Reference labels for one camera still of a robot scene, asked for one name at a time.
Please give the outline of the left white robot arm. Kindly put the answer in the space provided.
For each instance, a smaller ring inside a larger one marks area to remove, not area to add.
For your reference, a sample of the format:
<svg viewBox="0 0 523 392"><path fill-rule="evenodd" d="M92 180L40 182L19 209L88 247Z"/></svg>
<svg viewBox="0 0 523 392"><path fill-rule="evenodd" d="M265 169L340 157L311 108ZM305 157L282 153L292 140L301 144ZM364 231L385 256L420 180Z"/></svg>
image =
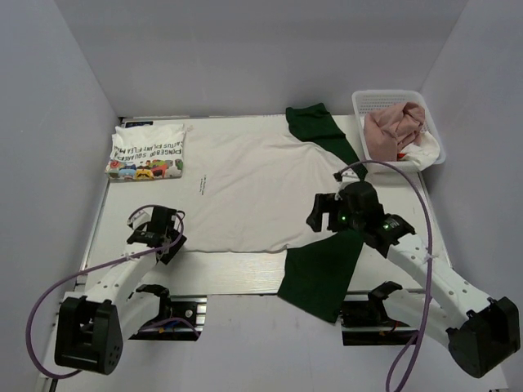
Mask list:
<svg viewBox="0 0 523 392"><path fill-rule="evenodd" d="M186 241L184 212L154 206L134 212L123 261L80 297L60 306L54 361L77 371L109 375L117 367L123 344L142 327L163 326L172 318L168 288L145 283L158 265L168 265Z"/></svg>

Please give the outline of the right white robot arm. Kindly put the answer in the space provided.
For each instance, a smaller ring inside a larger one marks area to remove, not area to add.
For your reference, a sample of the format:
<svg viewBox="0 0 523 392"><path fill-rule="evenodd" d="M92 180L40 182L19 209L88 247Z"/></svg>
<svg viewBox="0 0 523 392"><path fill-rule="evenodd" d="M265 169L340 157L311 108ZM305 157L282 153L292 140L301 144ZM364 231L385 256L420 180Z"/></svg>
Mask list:
<svg viewBox="0 0 523 392"><path fill-rule="evenodd" d="M386 213L366 181L316 194L306 223L315 232L353 230L364 243L400 267L431 296L429 306L398 283L387 281L368 294L369 317L386 326L397 320L423 330L448 348L470 376L483 377L521 347L519 311L507 297L495 300L434 256L415 229Z"/></svg>

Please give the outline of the pink t-shirt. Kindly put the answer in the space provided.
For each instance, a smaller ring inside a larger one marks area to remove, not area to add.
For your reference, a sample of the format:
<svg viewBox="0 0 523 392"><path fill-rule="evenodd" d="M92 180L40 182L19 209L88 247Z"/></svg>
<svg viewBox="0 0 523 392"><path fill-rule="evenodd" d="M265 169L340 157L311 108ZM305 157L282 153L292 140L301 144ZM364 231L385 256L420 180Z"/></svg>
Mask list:
<svg viewBox="0 0 523 392"><path fill-rule="evenodd" d="M364 139L373 160L395 162L401 150L419 141L425 109L415 102L401 102L364 116Z"/></svg>

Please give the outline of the white t-shirt red print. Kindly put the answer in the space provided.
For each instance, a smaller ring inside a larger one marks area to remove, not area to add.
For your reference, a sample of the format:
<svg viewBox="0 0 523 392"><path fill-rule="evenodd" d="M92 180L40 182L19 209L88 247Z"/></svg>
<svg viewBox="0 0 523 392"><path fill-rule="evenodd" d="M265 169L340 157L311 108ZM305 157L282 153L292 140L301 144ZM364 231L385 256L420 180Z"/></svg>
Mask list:
<svg viewBox="0 0 523 392"><path fill-rule="evenodd" d="M408 163L418 171L422 171L436 162L440 156L440 145L428 131L420 133L416 141L406 145L398 154L397 161Z"/></svg>

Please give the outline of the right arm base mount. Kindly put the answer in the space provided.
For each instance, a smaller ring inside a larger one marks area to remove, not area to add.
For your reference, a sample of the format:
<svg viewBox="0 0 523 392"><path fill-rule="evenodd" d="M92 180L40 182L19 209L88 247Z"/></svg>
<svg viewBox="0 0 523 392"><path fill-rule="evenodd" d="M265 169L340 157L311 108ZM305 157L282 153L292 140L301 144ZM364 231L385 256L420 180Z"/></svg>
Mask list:
<svg viewBox="0 0 523 392"><path fill-rule="evenodd" d="M349 295L339 312L344 346L404 345L417 330L390 318L384 301L402 288L391 281L382 283L371 292Z"/></svg>

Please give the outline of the white and green t-shirt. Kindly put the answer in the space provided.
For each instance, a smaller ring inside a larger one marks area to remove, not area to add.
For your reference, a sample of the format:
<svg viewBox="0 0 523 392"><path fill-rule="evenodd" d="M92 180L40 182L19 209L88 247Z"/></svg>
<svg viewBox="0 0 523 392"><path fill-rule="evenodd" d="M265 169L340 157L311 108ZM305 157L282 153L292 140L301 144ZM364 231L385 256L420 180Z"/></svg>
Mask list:
<svg viewBox="0 0 523 392"><path fill-rule="evenodd" d="M187 135L181 207L190 252L285 252L278 296L335 323L363 247L348 230L307 224L317 194L358 160L323 104L287 108L282 127Z"/></svg>

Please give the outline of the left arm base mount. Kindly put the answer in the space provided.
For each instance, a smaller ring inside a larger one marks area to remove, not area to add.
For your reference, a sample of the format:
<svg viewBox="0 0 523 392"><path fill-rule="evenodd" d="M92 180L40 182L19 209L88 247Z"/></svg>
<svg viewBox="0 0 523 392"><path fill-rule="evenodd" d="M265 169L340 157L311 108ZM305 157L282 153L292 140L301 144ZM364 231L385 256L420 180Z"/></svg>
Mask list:
<svg viewBox="0 0 523 392"><path fill-rule="evenodd" d="M197 341L203 331L208 298L174 296L158 284L142 284L123 307L125 340Z"/></svg>

